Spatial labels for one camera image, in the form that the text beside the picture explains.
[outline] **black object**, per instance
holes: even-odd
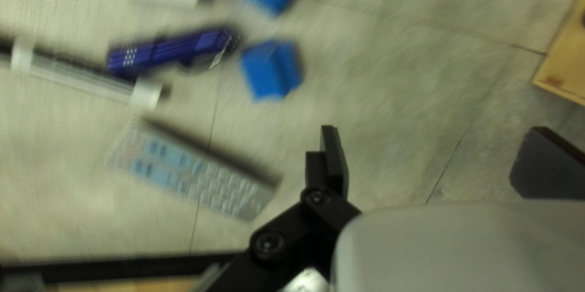
[[[255,231],[241,253],[0,267],[0,275],[40,274],[46,283],[63,283],[201,274],[219,263],[228,266],[208,292],[276,291],[307,267],[329,280],[337,236],[360,211],[347,202],[337,129],[322,126],[321,134],[321,150],[306,155],[301,200]]]
[[[38,274],[45,283],[69,283],[144,277],[199,275],[214,263],[225,265],[238,253],[175,256],[164,258],[128,258],[95,262],[38,263],[0,267],[0,274]]]
[[[585,200],[585,154],[547,127],[524,137],[510,173],[524,198]]]

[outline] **gray tiled floor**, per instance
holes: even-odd
[[[99,60],[111,42],[224,21],[245,43],[298,42],[303,85],[252,103],[236,58],[168,71],[148,114],[279,181],[252,224],[102,166],[127,121],[113,101],[0,68],[0,259],[237,249],[292,205],[319,126],[339,128],[363,210],[506,200],[523,134],[546,125],[585,147],[585,108],[530,86],[572,0],[298,0],[271,20],[236,0],[195,12],[117,0],[0,0],[7,33]]]

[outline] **black bracket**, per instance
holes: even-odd
[[[347,166],[335,127],[321,127],[321,149],[307,152],[306,164],[300,201],[255,231],[243,252],[0,267],[0,278],[39,274],[45,283],[64,283],[178,276],[219,263],[223,271],[209,292],[277,291],[307,267],[329,280],[337,237],[360,214],[347,202]]]

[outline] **remote control button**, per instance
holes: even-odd
[[[207,164],[207,171],[205,172],[205,174],[208,176],[213,176],[215,175],[217,168],[218,168],[217,165],[209,163]]]
[[[229,177],[228,188],[230,188],[230,189],[236,188],[238,182],[239,182],[239,177],[236,174],[232,174]]]
[[[154,137],[147,138],[143,151],[179,169],[186,169],[193,161],[193,156],[187,151]]]
[[[189,194],[189,189],[191,186],[191,181],[188,178],[183,178],[179,182],[179,187],[177,187],[177,192],[180,194]]]
[[[195,161],[195,164],[193,165],[193,169],[191,170],[191,175],[193,176],[197,176],[198,174],[201,173],[201,171],[204,168],[204,162],[202,159],[198,159],[197,161]]]
[[[211,202],[211,196],[207,192],[201,192],[199,201],[203,204],[209,204]]]

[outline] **tile grout line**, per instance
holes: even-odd
[[[457,142],[457,144],[455,145],[455,148],[453,149],[453,151],[451,152],[451,156],[449,157],[449,160],[447,161],[447,164],[445,164],[445,167],[443,168],[443,171],[441,172],[441,175],[439,175],[439,178],[437,179],[437,182],[435,183],[435,186],[433,187],[433,190],[431,190],[427,201],[425,202],[425,205],[428,205],[431,197],[433,197],[433,193],[435,192],[435,190],[437,189],[437,187],[439,186],[439,183],[441,182],[441,179],[443,178],[443,175],[445,174],[445,172],[447,171],[447,168],[449,167],[449,164],[451,164],[451,160],[453,160],[453,157],[455,156],[455,152],[457,151],[457,148],[459,148],[459,145],[461,144],[461,141],[463,141],[463,139],[465,138],[465,135],[467,133],[465,133],[461,139],[459,139],[459,141]]]
[[[195,220],[193,221],[193,229],[191,230],[191,240],[189,241],[189,255],[192,253],[193,242],[195,241],[195,227],[197,227],[197,217],[199,216],[199,202],[197,202],[197,210],[195,212]]]

